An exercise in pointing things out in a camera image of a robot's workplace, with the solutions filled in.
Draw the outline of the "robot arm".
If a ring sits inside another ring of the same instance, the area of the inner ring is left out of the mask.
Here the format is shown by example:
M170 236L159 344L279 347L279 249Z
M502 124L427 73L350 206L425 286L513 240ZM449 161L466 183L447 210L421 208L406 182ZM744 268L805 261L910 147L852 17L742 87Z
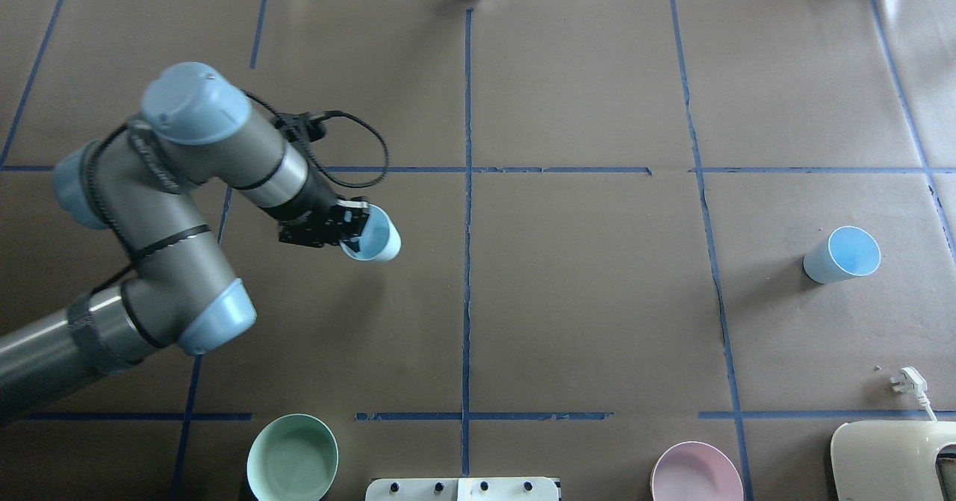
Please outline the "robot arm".
M191 196L209 180L274 219L283 242L358 245L371 205L336 193L311 154L322 116L265 119L254 103L208 64L175 64L126 123L54 168L58 204L111 230L134 276L119 273L4 335L3 425L168 346L196 357L253 327L248 291Z

